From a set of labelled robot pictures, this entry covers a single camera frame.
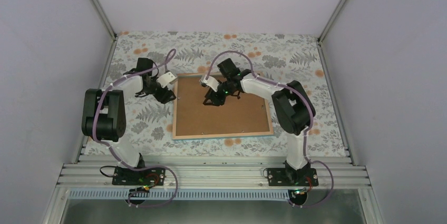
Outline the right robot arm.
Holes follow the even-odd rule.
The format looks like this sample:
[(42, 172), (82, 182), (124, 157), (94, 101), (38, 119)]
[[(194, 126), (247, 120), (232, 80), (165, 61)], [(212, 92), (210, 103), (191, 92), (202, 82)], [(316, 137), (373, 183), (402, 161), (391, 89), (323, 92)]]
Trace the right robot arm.
[(308, 131), (314, 123), (315, 109), (303, 86), (298, 81), (281, 84), (264, 78), (252, 69), (240, 70), (231, 59), (218, 64), (225, 81), (215, 79), (207, 73), (200, 83), (208, 87), (204, 105), (224, 105), (228, 96), (238, 97), (240, 93), (253, 94), (273, 103), (281, 128), (288, 133), (285, 177), (289, 184), (297, 186), (310, 171), (307, 155)]

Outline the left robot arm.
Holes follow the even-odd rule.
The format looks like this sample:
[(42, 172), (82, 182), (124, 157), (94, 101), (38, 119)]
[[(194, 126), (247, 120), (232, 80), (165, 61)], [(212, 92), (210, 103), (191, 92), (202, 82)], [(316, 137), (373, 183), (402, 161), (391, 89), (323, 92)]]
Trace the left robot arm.
[(84, 96), (82, 133), (106, 146), (117, 159), (118, 168), (126, 171), (126, 178), (133, 184), (141, 184), (147, 177), (147, 170), (141, 153), (124, 137), (127, 128), (125, 103), (128, 98), (148, 95), (162, 104), (175, 100), (169, 86), (177, 76), (169, 70), (152, 74), (158, 69), (153, 60), (139, 58), (136, 67), (106, 89), (88, 89)]

